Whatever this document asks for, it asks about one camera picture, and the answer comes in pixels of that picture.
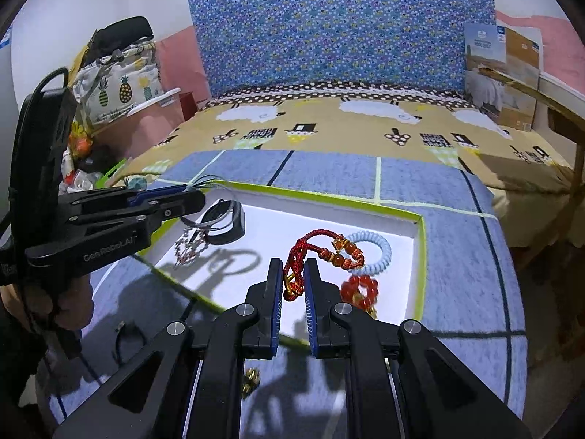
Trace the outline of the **left hand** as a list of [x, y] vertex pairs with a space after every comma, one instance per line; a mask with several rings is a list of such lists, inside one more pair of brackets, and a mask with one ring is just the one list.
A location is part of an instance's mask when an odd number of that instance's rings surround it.
[[[65, 330], [80, 330], [90, 323], [94, 302], [92, 300], [93, 288], [90, 283], [90, 275], [85, 274], [75, 278], [69, 284], [68, 290], [57, 298], [57, 307], [53, 306], [52, 299], [39, 288], [29, 288], [24, 293], [30, 312], [39, 316], [49, 316], [55, 309], [57, 314], [54, 321], [57, 326]], [[22, 295], [19, 294], [13, 284], [1, 287], [1, 299], [4, 307], [13, 317], [28, 330], [29, 326]]]

